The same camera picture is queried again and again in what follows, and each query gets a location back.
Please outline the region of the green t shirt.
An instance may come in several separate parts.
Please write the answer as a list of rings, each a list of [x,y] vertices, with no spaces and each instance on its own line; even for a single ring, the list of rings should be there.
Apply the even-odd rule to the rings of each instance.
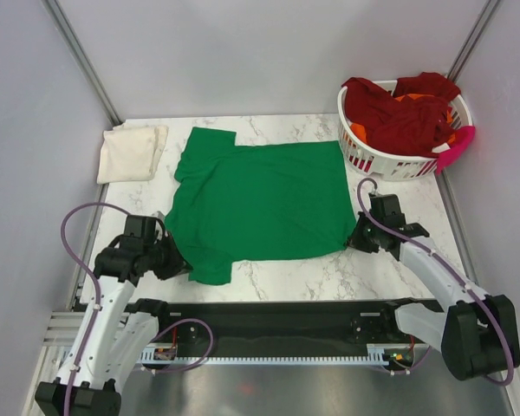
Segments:
[[[190,280],[231,281],[240,261],[289,261],[344,250],[356,220],[338,142],[244,146],[194,127],[174,173],[166,228]]]

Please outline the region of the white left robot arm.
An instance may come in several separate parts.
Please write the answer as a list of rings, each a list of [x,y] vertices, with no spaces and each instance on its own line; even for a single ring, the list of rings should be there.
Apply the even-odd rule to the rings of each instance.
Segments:
[[[151,340],[169,337],[173,328],[166,302],[130,299],[148,271],[166,280],[186,268],[167,232],[151,240],[117,237],[97,256],[94,297],[74,344],[55,379],[36,389],[43,414],[119,414],[121,392],[140,354]]]

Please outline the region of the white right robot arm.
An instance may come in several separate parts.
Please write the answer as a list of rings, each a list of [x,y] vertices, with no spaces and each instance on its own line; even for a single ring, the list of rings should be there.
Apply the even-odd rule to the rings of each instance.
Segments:
[[[420,224],[390,228],[362,212],[348,246],[365,253],[385,250],[404,264],[430,290],[441,310],[419,301],[395,301],[380,318],[381,334],[389,341],[405,335],[440,352],[457,380],[490,379],[508,386],[520,364],[516,312],[512,301],[492,296],[455,268]]]

